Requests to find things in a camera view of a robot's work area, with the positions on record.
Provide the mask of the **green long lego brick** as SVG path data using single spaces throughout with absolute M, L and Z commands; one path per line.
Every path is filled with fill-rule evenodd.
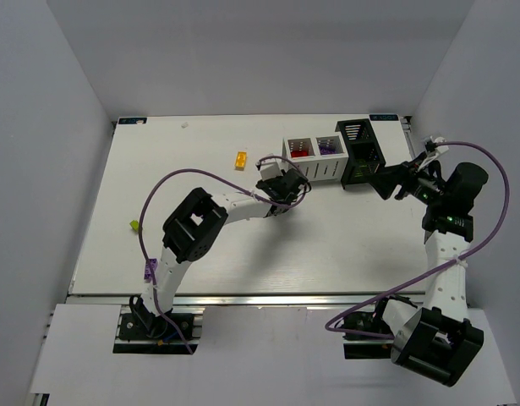
M 354 182 L 362 182 L 365 178 L 374 174 L 377 169 L 376 162 L 367 162 L 365 160 L 357 160 L 353 168 L 352 180 Z

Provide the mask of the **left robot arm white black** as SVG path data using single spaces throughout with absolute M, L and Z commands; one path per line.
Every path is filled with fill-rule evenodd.
M 303 201 L 310 190 L 309 180 L 297 169 L 280 170 L 274 177 L 259 180 L 253 189 L 199 169 L 190 172 L 213 178 L 235 191 L 211 195 L 201 187 L 195 188 L 163 223 L 161 257 L 151 272 L 150 285 L 138 300 L 154 315 L 173 309 L 187 270 L 208 253 L 223 227 L 283 214 Z

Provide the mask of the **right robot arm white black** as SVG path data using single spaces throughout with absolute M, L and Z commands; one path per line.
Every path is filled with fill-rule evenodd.
M 462 256 L 473 240 L 469 212 L 488 180 L 488 173 L 470 162 L 458 164 L 448 179 L 438 162 L 430 169 L 404 162 L 380 169 L 369 180 L 384 200 L 411 195 L 425 204 L 428 265 L 447 266 L 425 278 L 422 305 L 391 294 L 378 302 L 373 321 L 386 324 L 394 336 L 392 363 L 446 387 L 458 382 L 484 343 L 483 331 L 469 320 Z

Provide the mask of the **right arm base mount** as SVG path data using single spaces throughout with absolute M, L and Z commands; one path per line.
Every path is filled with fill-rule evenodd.
M 389 359 L 393 339 L 403 325 L 414 315 L 418 306 L 409 298 L 391 295 L 379 300 L 373 311 L 356 311 L 343 318 L 342 329 L 359 333 L 343 336 L 344 358 L 350 360 Z M 372 337 L 368 333 L 388 335 Z

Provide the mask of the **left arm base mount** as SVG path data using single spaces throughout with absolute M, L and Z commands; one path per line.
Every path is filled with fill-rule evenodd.
M 191 355 L 200 338 L 199 317 L 193 313 L 149 312 L 140 296 L 122 308 L 112 348 L 114 354 Z

